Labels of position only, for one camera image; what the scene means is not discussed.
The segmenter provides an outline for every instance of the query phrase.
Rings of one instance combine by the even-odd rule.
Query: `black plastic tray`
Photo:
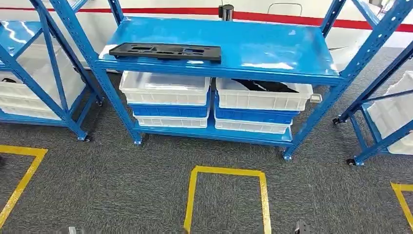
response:
[[[125,42],[109,50],[109,54],[115,57],[198,59],[221,63],[220,46]]]

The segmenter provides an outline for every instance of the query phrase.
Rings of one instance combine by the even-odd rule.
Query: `shelving unit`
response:
[[[381,97],[372,97],[374,92],[380,88],[406,61],[413,57],[413,41],[400,53],[399,56],[370,84],[369,87],[341,114],[338,118],[333,120],[334,123],[344,123],[347,119],[350,119],[358,141],[360,143],[362,152],[347,160],[350,165],[364,165],[364,161],[368,158],[378,154],[390,154],[387,147],[399,141],[413,130],[413,120],[402,126],[400,129],[390,134],[389,136],[382,138],[381,134],[376,127],[375,123],[372,121],[370,114],[367,112],[367,108],[371,106],[371,103],[376,100],[382,100],[386,98],[394,98],[402,95],[407,95],[413,93],[413,90],[404,91],[400,93],[384,95]],[[354,114],[361,111],[364,120],[370,130],[371,136],[374,140],[372,146],[367,146],[364,136],[360,130],[358,122]]]
[[[85,0],[80,0],[73,4],[75,11],[85,3]],[[19,124],[35,124],[35,125],[49,125],[68,127],[76,133],[79,140],[89,141],[87,133],[83,131],[80,126],[90,109],[93,102],[102,105],[102,95],[97,91],[98,89],[91,82],[91,78],[86,73],[83,66],[75,56],[75,53],[69,46],[67,40],[64,38],[62,32],[57,27],[56,23],[50,16],[47,9],[41,1],[32,0],[34,8],[37,10],[40,22],[35,21],[7,21],[0,20],[0,71],[12,72],[18,77],[27,87],[29,87],[61,120],[46,119],[38,117],[28,117],[21,115],[7,114],[0,110],[0,122],[19,123]],[[27,71],[17,62],[17,58],[41,35],[44,34],[46,47],[50,56],[57,90],[59,93],[62,107],[60,107],[29,75]],[[86,83],[85,89],[76,98],[71,108],[68,108],[65,91],[63,89],[62,80],[57,65],[55,51],[53,49],[51,35],[58,41],[69,60],[79,72],[83,82]],[[77,120],[72,119],[81,100],[89,91],[90,96],[83,107]]]
[[[335,69],[324,38],[345,0],[333,1],[321,27],[125,17],[118,0],[108,2],[118,28],[98,56],[67,1],[50,0],[135,144],[141,144],[140,133],[269,144],[285,147],[283,157],[286,160],[292,158],[298,146],[403,21],[413,5],[413,1],[401,0],[378,22],[369,8],[353,0],[355,4],[360,4],[359,9],[363,11],[368,22],[373,24],[374,30],[348,67],[339,73]],[[222,63],[204,60],[166,61],[142,57],[115,58],[108,54],[111,48],[123,42],[220,46]],[[123,106],[106,74],[106,69],[329,85],[330,90],[293,138],[290,132],[280,136],[217,130],[213,127],[213,118],[210,118],[206,129],[140,127]]]

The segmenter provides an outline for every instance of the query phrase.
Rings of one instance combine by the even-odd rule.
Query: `yellow floor tape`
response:
[[[265,174],[261,171],[255,171],[255,170],[232,169],[232,168],[221,168],[221,167],[204,167],[204,166],[195,166],[195,168],[191,172],[191,178],[189,180],[187,213],[185,215],[185,221],[184,221],[184,228],[188,233],[191,230],[192,211],[193,211],[193,203],[194,203],[194,197],[195,197],[196,178],[197,178],[198,172],[226,174],[226,175],[235,175],[235,176],[259,177],[260,189],[261,189],[261,204],[263,206],[264,233],[265,234],[271,233],[270,208],[268,205],[268,191],[267,191],[267,181],[265,179]]]
[[[396,194],[397,199],[399,200],[401,209],[403,210],[404,215],[406,216],[407,222],[409,223],[410,228],[413,231],[413,215],[412,212],[410,212],[409,205],[407,205],[406,199],[404,199],[404,196],[402,194],[403,191],[413,192],[413,184],[391,184],[394,193]]]
[[[35,157],[32,164],[30,165],[29,169],[26,171],[26,174],[24,174],[23,178],[20,180],[20,182],[17,185],[16,189],[14,190],[14,192],[10,196],[9,200],[7,201],[6,206],[3,208],[3,210],[0,213],[0,229],[1,229],[3,224],[6,221],[7,217],[11,213],[14,205],[16,204],[17,200],[19,199],[20,195],[23,193],[24,188],[26,188],[26,186],[29,183],[30,179],[32,178],[33,174],[37,170],[39,164],[43,160],[43,157],[47,153],[47,150],[27,148],[27,147],[19,147],[19,146],[0,145],[0,153],[23,155],[23,156],[34,156]]]

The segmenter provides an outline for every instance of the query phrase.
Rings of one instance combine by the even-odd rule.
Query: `white plastic storage bin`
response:
[[[174,128],[207,128],[208,115],[204,118],[169,117],[169,116],[133,116],[140,126],[174,127]]]
[[[80,93],[85,88],[85,83],[83,83],[82,79],[80,78],[79,74],[74,72],[74,74],[70,74],[71,79],[65,79],[63,81],[63,89],[65,91],[65,97],[67,106],[70,109],[73,105],[76,98],[80,95]],[[62,107],[60,96],[57,88],[52,89],[49,93],[49,96],[60,106]],[[27,96],[9,96],[9,95],[2,95],[0,94],[0,108],[3,105],[6,106],[15,106],[15,107],[23,107],[23,108],[34,108],[34,109],[43,109],[52,110],[37,96],[35,97],[27,97]]]
[[[119,89],[128,103],[203,106],[209,77],[125,71]]]
[[[250,91],[228,78],[217,78],[216,84],[221,108],[303,111],[313,94],[311,84],[284,83],[298,93]]]
[[[383,102],[377,101],[367,111],[382,138],[387,137],[407,123],[403,120],[405,117],[397,106],[385,107]],[[413,155],[413,133],[403,137],[387,149],[392,154]]]
[[[39,108],[27,108],[24,106],[9,106],[9,105],[2,105],[0,109],[5,113],[13,114],[13,115],[60,120],[59,116],[57,116],[50,109],[44,110],[44,109],[39,109]]]
[[[85,88],[80,75],[60,47],[54,47],[68,108]],[[52,65],[46,45],[32,44],[19,56],[18,62],[39,86],[60,106]],[[16,83],[0,81],[0,108],[8,114],[60,119],[34,92],[10,72],[0,72],[0,80],[11,78]]]
[[[402,79],[396,84],[391,85],[385,95],[396,94],[413,89],[413,71],[407,71],[404,73]],[[402,95],[398,97],[386,98],[377,103],[380,103],[381,107],[385,110],[389,110],[393,106],[397,106],[400,112],[403,113],[403,122],[408,122],[413,119],[412,106],[413,94]]]
[[[64,74],[68,72],[69,68],[73,70],[73,67],[66,54],[60,47],[55,46],[54,50],[58,66],[61,71],[60,74],[63,79]],[[17,61],[44,91],[48,93],[57,88],[46,45],[30,45],[23,52],[23,54],[19,56]],[[16,83],[1,82],[4,78],[13,79]],[[28,98],[37,97],[36,94],[34,94],[11,72],[0,72],[0,95],[21,96]]]
[[[274,134],[284,134],[290,124],[281,123],[266,123],[266,122],[252,122],[243,120],[232,120],[232,119],[219,119],[216,118],[215,112],[215,128],[223,130],[233,130],[233,131],[244,131],[244,132],[255,132],[255,133],[274,133]]]

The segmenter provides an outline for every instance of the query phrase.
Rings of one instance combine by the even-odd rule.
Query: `stacked plastic bins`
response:
[[[398,83],[389,87],[385,95],[412,89],[413,72],[407,71]],[[391,97],[375,101],[367,109],[382,138],[397,131],[413,119],[412,100],[413,94]],[[387,149],[392,154],[413,155],[413,133],[403,137]]]
[[[232,79],[217,78],[215,128],[284,134],[313,94],[310,84],[285,84],[298,93],[250,91]]]
[[[67,105],[70,109],[85,88],[85,83],[73,69],[72,63],[61,47],[55,46],[54,49]],[[18,63],[62,107],[46,45],[31,45],[19,56]],[[0,109],[7,114],[60,120],[35,93],[11,72],[0,72]]]
[[[119,89],[140,126],[206,128],[209,86],[209,77],[125,71]]]

